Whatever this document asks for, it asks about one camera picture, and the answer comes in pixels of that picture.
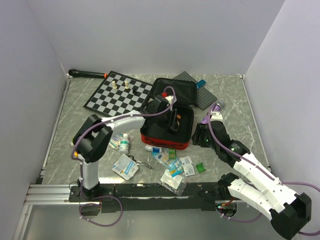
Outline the red black medicine bag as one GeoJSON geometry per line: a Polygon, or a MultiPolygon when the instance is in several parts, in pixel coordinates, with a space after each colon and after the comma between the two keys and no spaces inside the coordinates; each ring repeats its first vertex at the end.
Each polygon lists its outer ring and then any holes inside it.
{"type": "Polygon", "coordinates": [[[177,98],[172,110],[154,117],[148,117],[140,129],[141,141],[145,144],[185,150],[192,136],[194,110],[191,105],[196,103],[196,83],[187,80],[157,78],[145,99],[147,102],[157,96],[167,96],[175,92],[177,98]]]}

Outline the small green box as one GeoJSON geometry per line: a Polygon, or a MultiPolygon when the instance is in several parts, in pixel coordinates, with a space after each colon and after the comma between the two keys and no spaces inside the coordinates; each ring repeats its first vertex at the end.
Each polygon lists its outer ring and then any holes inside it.
{"type": "Polygon", "coordinates": [[[168,159],[169,160],[175,160],[177,158],[176,156],[176,150],[174,148],[168,149],[168,159]]]}

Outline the white blue mask packet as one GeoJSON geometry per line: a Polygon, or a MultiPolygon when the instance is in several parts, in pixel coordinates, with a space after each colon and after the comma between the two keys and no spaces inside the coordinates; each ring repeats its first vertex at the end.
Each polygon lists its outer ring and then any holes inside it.
{"type": "Polygon", "coordinates": [[[122,154],[112,166],[112,171],[126,181],[130,180],[138,170],[136,162],[125,154],[122,154]]]}

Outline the brown medicine bottle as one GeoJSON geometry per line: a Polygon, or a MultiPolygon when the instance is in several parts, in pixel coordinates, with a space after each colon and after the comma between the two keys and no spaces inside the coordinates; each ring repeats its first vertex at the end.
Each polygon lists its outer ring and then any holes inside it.
{"type": "Polygon", "coordinates": [[[179,114],[176,115],[176,126],[179,127],[180,126],[180,120],[181,120],[181,116],[179,114]]]}

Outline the white medicine bottle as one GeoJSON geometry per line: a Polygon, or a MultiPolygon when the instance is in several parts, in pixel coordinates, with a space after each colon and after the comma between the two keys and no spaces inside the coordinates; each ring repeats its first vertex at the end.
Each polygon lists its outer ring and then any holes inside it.
{"type": "Polygon", "coordinates": [[[119,149],[118,151],[121,154],[128,154],[129,152],[129,145],[130,145],[130,137],[127,133],[122,135],[122,139],[120,140],[119,149]]]}

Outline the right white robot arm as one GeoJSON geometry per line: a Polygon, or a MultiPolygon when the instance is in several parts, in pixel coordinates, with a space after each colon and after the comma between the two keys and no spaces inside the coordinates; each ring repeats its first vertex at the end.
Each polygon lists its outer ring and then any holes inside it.
{"type": "Polygon", "coordinates": [[[218,187],[221,198],[234,197],[246,202],[264,215],[286,240],[291,240],[311,220],[311,198],[283,184],[248,147],[230,138],[223,122],[198,123],[191,139],[194,146],[211,148],[222,162],[250,181],[247,184],[231,172],[224,174],[218,187]]]}

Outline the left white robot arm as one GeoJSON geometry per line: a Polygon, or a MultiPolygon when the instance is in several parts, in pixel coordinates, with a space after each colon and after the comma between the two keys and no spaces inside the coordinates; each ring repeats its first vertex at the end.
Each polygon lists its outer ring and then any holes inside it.
{"type": "Polygon", "coordinates": [[[113,117],[98,117],[93,114],[87,118],[72,139],[71,159],[80,164],[78,187],[87,201],[99,196],[99,160],[104,156],[111,138],[121,132],[139,130],[149,119],[162,117],[173,110],[177,101],[175,94],[158,95],[146,106],[146,112],[132,110],[113,117]]]}

